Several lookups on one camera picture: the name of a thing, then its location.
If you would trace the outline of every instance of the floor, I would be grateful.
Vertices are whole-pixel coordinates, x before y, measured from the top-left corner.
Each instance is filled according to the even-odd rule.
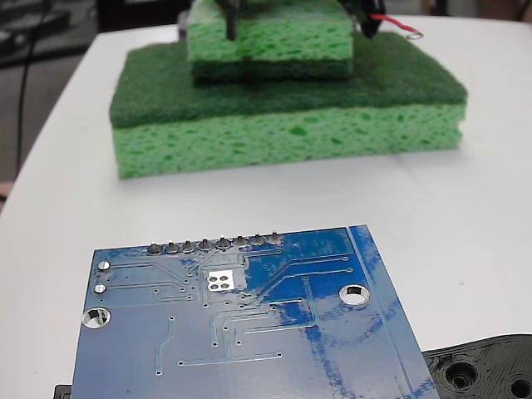
[[[519,0],[512,5],[513,1],[479,0],[478,13],[481,17],[512,19]],[[401,2],[405,7],[407,3],[411,7],[410,1],[397,0],[395,12],[401,11]],[[532,22],[532,12],[529,12],[527,21]],[[24,158],[81,59],[82,56],[64,57],[32,65],[24,111]],[[17,102],[21,77],[21,67],[0,69],[0,182],[16,177]]]

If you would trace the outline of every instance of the sponge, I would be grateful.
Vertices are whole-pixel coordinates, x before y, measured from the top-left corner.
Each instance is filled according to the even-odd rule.
[[[402,37],[355,38],[349,81],[195,86],[183,42],[133,51],[111,105],[121,178],[456,148],[466,90]]]
[[[188,57],[197,81],[348,78],[352,21],[337,0],[253,0],[226,38],[215,0],[197,0],[188,20]]]

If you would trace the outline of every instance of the scouring pad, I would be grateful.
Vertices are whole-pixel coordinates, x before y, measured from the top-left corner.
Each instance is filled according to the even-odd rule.
[[[195,86],[185,43],[133,51],[111,106],[121,178],[456,148],[466,90],[404,38],[355,37],[349,81]]]
[[[215,0],[196,0],[188,57],[196,81],[347,79],[353,23],[337,0],[253,0],[227,40]]]

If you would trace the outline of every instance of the red wire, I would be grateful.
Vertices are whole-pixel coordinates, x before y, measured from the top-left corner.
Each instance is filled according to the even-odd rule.
[[[402,23],[400,23],[399,21],[397,21],[396,19],[393,19],[392,17],[388,17],[387,15],[383,15],[383,14],[371,14],[370,17],[372,19],[377,19],[378,21],[388,21],[388,22],[391,22],[395,25],[397,25],[399,28],[405,30],[405,31],[408,31],[408,32],[413,32],[413,33],[418,33],[419,31],[413,27],[408,27],[407,25],[403,25]]]

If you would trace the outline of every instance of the black wire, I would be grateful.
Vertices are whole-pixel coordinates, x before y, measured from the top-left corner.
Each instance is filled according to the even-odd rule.
[[[33,50],[35,49],[35,44],[39,38],[39,32],[41,31],[41,26],[44,23],[45,18],[47,17],[48,12],[52,8],[50,3],[45,3],[44,9],[42,10],[41,18],[37,26],[32,29],[30,36],[30,48],[27,51],[26,62],[24,63],[24,69],[22,71],[22,83],[20,85],[20,93],[18,95],[18,123],[17,123],[17,160],[15,164],[15,177],[20,173],[22,168],[22,128],[24,122],[24,97],[26,96],[26,82],[27,74],[32,64]]]

